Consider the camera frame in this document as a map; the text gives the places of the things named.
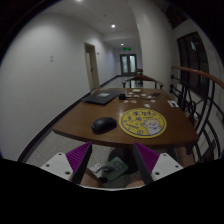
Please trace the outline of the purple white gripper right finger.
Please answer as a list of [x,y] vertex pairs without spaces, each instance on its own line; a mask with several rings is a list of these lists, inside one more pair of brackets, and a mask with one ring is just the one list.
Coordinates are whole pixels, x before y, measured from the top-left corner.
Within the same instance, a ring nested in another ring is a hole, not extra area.
[[182,169],[169,154],[158,154],[139,143],[133,145],[133,154],[145,185]]

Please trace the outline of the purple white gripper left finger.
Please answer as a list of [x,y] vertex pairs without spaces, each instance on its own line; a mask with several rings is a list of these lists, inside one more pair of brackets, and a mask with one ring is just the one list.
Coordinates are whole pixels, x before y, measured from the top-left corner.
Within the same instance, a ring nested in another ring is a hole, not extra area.
[[68,153],[57,153],[41,168],[65,180],[80,184],[91,153],[92,143],[87,142]]

